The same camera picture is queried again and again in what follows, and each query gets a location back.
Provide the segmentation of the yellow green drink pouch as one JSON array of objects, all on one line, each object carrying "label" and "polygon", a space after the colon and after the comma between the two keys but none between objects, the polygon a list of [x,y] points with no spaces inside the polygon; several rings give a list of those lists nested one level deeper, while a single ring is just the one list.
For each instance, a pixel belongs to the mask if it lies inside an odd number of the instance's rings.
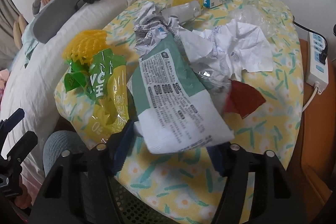
[{"label": "yellow green drink pouch", "polygon": [[88,148],[108,141],[129,120],[126,60],[110,48],[94,55],[89,66],[90,94],[82,88],[66,92],[64,76],[58,83],[55,102],[59,114],[73,126]]}]

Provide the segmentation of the green candy wrapper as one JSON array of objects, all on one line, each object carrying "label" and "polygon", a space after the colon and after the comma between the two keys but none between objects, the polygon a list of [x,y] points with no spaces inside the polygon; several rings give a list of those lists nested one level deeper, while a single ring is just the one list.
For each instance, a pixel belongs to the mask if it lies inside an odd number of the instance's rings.
[{"label": "green candy wrapper", "polygon": [[82,88],[86,93],[90,94],[92,85],[89,79],[89,66],[87,63],[80,63],[80,61],[68,61],[70,71],[64,76],[64,87],[66,92],[77,88]]}]

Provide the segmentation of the green white snack wrapper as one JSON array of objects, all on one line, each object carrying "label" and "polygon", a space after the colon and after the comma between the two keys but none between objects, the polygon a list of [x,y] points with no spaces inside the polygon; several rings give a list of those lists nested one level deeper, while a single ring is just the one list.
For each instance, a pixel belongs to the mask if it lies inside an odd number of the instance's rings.
[{"label": "green white snack wrapper", "polygon": [[139,61],[128,86],[150,153],[177,153],[234,139],[172,35]]}]

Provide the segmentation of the white paper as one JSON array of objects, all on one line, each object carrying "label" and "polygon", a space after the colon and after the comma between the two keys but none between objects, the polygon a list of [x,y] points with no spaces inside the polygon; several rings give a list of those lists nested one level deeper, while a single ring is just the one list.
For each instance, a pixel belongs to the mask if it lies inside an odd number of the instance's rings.
[{"label": "white paper", "polygon": [[243,71],[273,71],[270,43],[253,24],[232,19],[202,32],[180,28],[178,36],[193,71],[210,80],[241,81]]}]

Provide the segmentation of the printed paper ball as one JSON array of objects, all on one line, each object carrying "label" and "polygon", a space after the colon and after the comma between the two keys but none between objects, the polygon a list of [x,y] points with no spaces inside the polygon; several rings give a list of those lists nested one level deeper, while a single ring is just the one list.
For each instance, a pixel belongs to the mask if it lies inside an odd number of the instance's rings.
[{"label": "printed paper ball", "polygon": [[154,2],[145,2],[135,20],[135,50],[139,56],[147,55],[169,34],[175,36],[180,27],[175,15],[164,15],[164,9]]}]

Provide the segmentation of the green mesh trash basket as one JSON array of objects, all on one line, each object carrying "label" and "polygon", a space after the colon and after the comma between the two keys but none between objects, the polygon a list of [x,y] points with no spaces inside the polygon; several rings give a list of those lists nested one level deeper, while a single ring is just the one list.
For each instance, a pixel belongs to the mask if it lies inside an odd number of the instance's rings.
[{"label": "green mesh trash basket", "polygon": [[176,223],[134,196],[115,178],[110,179],[110,187],[124,223]]}]

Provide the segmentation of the white pillow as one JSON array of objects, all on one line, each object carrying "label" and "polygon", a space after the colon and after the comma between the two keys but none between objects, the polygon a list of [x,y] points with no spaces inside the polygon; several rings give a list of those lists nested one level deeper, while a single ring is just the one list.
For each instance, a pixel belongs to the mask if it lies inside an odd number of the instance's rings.
[{"label": "white pillow", "polygon": [[67,70],[62,58],[64,48],[79,32],[104,28],[135,1],[100,0],[85,4],[52,39],[36,46],[29,62],[25,61],[23,51],[17,55],[3,93],[1,119],[8,118],[18,108],[24,110],[25,117],[7,136],[2,155],[5,156],[25,132],[36,133],[38,145],[22,163],[26,184],[39,185],[45,178],[43,146],[59,120],[54,90]]}]

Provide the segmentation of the yellow floral cushion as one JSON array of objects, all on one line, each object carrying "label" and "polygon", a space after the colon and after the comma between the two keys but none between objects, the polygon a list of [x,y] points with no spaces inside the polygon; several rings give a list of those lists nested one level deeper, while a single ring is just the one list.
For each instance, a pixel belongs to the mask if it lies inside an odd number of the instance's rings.
[{"label": "yellow floral cushion", "polygon": [[[186,25],[206,30],[228,22],[228,13],[243,7],[246,0],[224,0],[221,6],[205,9]],[[225,121],[235,142],[247,151],[271,149],[283,166],[294,151],[303,105],[303,66],[297,31],[290,9],[278,0],[251,0],[261,13],[276,22],[269,38],[271,72],[243,72],[244,83],[257,89],[265,103],[246,118],[226,114]],[[197,148],[174,155],[151,154],[141,137],[134,140],[123,169],[117,174],[119,197],[128,190],[160,213],[179,223],[210,223],[219,204],[225,179],[213,168],[207,150]]]}]

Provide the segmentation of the red silver foil wrapper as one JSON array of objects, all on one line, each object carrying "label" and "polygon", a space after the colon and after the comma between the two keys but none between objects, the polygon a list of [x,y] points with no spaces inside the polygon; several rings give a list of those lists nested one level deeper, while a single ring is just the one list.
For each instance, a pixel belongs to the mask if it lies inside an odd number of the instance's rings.
[{"label": "red silver foil wrapper", "polygon": [[208,90],[219,114],[235,113],[244,119],[266,102],[254,87],[215,71],[200,71],[197,76]]}]

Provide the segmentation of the light green cloth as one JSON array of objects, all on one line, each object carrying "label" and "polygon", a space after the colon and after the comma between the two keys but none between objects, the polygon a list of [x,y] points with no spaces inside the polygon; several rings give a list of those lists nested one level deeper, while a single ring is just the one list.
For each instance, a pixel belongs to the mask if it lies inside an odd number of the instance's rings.
[{"label": "light green cloth", "polygon": [[37,40],[33,34],[33,27],[32,27],[33,23],[34,20],[27,25],[22,35],[23,51],[25,54],[25,62],[24,62],[25,68],[29,64],[35,48],[40,43],[39,40]]}]

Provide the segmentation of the white power strip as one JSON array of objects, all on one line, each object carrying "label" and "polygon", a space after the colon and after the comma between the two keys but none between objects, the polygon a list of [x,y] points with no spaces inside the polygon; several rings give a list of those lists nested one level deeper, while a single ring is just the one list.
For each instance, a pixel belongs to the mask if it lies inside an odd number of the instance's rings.
[{"label": "white power strip", "polygon": [[322,63],[320,54],[325,49],[325,40],[322,36],[309,32],[308,34],[308,57],[306,83],[312,87],[317,87],[317,93],[321,95],[329,84],[329,70],[327,59]]}]

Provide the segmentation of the grey breathing machine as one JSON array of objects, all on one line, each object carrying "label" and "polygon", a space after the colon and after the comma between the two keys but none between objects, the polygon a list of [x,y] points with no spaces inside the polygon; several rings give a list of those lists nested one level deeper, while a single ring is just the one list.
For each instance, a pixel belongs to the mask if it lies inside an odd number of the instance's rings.
[{"label": "grey breathing machine", "polygon": [[33,37],[43,44],[47,43],[83,5],[84,0],[49,1],[34,15],[31,25]]}]

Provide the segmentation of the clear plastic bag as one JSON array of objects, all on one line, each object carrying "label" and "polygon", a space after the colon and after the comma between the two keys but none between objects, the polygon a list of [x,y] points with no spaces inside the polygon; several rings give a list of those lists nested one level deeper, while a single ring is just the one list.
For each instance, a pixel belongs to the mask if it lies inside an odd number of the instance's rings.
[{"label": "clear plastic bag", "polygon": [[261,28],[266,38],[276,35],[286,6],[280,0],[243,0],[235,10],[229,12],[236,22],[253,24]]}]

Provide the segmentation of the foil cup with yellow wrapper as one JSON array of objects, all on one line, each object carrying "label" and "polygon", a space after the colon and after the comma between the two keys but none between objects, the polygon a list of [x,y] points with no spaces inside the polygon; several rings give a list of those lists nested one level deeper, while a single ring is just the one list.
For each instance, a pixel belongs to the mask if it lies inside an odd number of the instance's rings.
[{"label": "foil cup with yellow wrapper", "polygon": [[183,24],[200,16],[203,8],[203,0],[168,0],[161,14],[165,19],[175,17]]}]

